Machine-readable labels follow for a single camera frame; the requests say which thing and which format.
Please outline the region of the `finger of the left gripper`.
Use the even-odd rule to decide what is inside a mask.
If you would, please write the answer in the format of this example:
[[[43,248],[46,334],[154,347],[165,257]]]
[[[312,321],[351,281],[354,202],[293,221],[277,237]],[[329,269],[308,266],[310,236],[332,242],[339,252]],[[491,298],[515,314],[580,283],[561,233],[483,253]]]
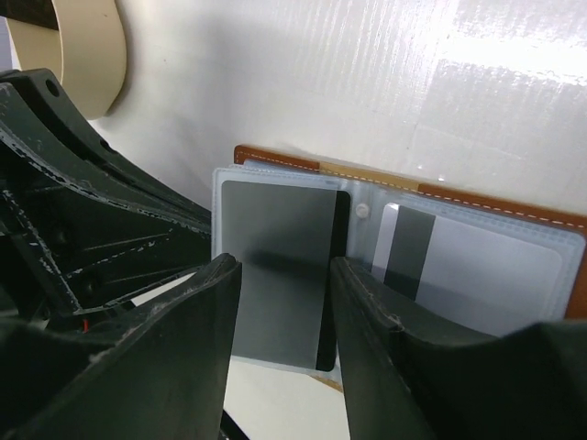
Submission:
[[[111,148],[58,85],[52,71],[2,71],[1,82],[14,86],[36,117],[76,156],[90,161],[116,181],[198,220],[211,218],[208,209],[175,192]]]

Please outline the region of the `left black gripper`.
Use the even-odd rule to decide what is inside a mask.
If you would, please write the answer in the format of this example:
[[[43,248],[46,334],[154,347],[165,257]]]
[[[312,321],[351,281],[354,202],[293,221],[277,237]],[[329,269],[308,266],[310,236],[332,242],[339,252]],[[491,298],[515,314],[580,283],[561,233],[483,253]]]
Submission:
[[[89,314],[210,259],[211,218],[119,182],[105,189],[4,182],[1,221],[2,311],[88,345]]]

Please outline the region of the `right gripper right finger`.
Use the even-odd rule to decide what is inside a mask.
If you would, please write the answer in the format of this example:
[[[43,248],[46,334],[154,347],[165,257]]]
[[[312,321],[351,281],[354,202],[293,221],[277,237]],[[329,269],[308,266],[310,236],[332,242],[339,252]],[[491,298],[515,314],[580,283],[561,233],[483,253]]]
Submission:
[[[330,291],[354,439],[583,439],[586,324],[503,337],[429,312],[336,258]]]

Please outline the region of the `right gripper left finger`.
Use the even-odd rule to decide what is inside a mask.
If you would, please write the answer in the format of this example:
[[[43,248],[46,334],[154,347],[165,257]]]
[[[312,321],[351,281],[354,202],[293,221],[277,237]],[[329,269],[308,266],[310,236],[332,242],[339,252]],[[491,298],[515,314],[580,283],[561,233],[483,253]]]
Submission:
[[[216,439],[241,266],[223,254],[86,333],[13,324],[16,439]]]

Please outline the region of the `brown leather card holder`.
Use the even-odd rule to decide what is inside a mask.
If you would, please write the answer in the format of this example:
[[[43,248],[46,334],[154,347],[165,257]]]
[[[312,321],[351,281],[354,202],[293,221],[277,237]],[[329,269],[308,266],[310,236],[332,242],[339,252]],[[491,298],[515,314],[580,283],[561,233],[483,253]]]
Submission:
[[[372,261],[379,235],[382,209],[388,203],[406,205],[433,215],[443,215],[465,223],[492,229],[500,234],[522,238],[557,250],[563,257],[564,283],[569,299],[563,317],[513,322],[482,319],[456,322],[492,336],[503,336],[539,321],[564,318],[582,319],[586,315],[586,219],[529,203],[495,198],[453,189],[438,183],[414,180],[384,171],[361,168],[328,159],[305,158],[269,148],[239,145],[234,162],[217,169],[213,177],[212,253],[220,252],[220,191],[223,182],[260,182],[300,187],[338,189],[349,193],[351,205],[346,253],[372,274]],[[237,357],[266,367],[311,375],[340,389],[342,379],[337,355],[330,371],[293,368],[280,364]]]

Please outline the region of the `grey credit card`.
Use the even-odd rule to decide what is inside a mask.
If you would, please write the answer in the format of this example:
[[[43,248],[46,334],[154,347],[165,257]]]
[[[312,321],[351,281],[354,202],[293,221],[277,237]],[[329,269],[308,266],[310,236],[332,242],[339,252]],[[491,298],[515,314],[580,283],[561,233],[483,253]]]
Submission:
[[[222,183],[219,250],[242,264],[235,356],[333,369],[329,264],[346,253],[350,205],[338,189]]]
[[[457,321],[564,316],[569,290],[552,248],[398,203],[382,209],[372,274]]]

